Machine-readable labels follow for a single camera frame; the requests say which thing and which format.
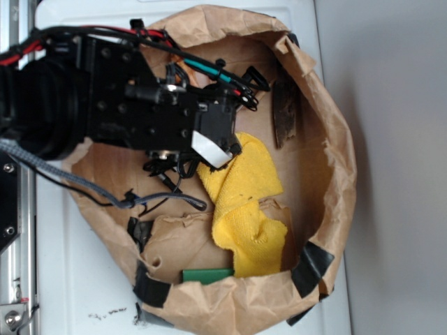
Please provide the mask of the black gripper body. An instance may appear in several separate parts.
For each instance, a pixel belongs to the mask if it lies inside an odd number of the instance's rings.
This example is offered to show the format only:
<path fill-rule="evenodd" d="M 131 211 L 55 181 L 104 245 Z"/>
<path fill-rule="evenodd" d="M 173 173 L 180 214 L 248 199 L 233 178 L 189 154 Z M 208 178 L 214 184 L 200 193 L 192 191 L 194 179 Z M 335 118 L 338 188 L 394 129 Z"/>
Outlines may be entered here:
<path fill-rule="evenodd" d="M 196 96 L 162 86 L 139 49 L 107 40 L 84 41 L 90 74 L 87 136 L 144 151 L 191 151 Z"/>

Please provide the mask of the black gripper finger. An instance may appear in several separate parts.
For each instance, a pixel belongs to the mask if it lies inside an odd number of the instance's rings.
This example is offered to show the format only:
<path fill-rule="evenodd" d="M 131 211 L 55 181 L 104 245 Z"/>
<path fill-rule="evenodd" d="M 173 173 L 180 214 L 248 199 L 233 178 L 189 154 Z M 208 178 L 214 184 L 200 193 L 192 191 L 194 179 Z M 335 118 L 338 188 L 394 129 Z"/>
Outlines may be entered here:
<path fill-rule="evenodd" d="M 198 113 L 193 131 L 193 151 L 199 156 L 236 156 L 242 145 L 235 135 L 239 97 L 221 84 L 193 88 Z"/>

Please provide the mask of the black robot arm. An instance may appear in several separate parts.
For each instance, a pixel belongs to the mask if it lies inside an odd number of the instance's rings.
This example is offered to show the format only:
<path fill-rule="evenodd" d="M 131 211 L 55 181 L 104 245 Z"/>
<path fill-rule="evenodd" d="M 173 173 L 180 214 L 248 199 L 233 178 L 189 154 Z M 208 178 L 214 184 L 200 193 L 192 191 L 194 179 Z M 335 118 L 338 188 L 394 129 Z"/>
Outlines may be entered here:
<path fill-rule="evenodd" d="M 47 159 L 85 138 L 219 168 L 241 152 L 238 98 L 156 77 L 141 51 L 90 36 L 51 38 L 44 57 L 1 67 L 1 137 Z"/>

